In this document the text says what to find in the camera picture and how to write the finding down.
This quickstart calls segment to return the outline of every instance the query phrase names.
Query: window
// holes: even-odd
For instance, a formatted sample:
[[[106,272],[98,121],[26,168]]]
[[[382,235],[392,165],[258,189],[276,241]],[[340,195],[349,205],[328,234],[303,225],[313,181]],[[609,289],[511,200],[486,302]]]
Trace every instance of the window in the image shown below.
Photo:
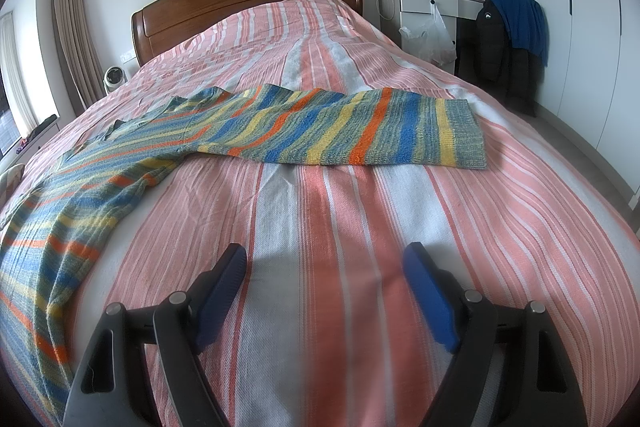
[[[14,115],[9,109],[0,73],[0,158],[5,156],[19,139],[20,133],[15,126]]]

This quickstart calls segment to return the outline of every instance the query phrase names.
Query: sheer curtain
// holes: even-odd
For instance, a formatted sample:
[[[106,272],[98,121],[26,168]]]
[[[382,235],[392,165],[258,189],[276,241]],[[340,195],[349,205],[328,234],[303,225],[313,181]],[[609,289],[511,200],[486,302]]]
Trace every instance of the sheer curtain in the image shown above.
[[[102,69],[89,35],[82,0],[53,0],[60,44],[85,107],[104,97]]]
[[[4,92],[15,124],[20,135],[23,138],[27,137],[36,128],[38,121],[29,102],[20,71],[18,50],[15,46],[13,12],[0,18],[0,69],[2,70]]]

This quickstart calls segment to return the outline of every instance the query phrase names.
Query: small fan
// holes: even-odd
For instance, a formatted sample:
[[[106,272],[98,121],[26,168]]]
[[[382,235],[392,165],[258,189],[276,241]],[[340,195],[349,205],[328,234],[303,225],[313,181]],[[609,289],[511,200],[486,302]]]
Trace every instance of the small fan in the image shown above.
[[[104,74],[104,89],[107,93],[118,89],[127,82],[127,75],[122,68],[113,66]]]

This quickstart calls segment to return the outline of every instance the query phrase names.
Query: plastic bag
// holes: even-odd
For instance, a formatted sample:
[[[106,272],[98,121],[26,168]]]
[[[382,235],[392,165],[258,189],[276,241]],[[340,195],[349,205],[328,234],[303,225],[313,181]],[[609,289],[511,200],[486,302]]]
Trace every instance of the plastic bag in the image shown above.
[[[435,4],[431,5],[431,17],[424,26],[415,32],[402,26],[399,32],[404,37],[403,50],[421,60],[444,66],[458,57],[440,10]]]

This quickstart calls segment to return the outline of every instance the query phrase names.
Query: blue gripper pad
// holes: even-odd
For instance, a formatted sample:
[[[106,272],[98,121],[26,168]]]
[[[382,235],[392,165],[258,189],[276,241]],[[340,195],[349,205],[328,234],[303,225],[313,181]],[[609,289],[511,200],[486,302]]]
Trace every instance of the blue gripper pad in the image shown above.
[[[229,308],[231,308],[231,304],[233,304],[236,294],[242,285],[245,273],[246,251],[238,245],[200,309],[198,333],[195,338],[198,353],[203,352],[205,347],[216,341],[222,329],[222,324],[225,321],[226,314]]]
[[[432,273],[432,271],[439,269],[433,261],[425,263],[420,258],[417,245],[422,247],[419,243],[412,243],[404,250],[402,257],[404,276],[414,292],[415,299],[427,320],[433,338],[437,343],[442,344],[447,351],[454,353],[460,345],[460,336],[456,330],[455,311],[438,286],[438,274]]]

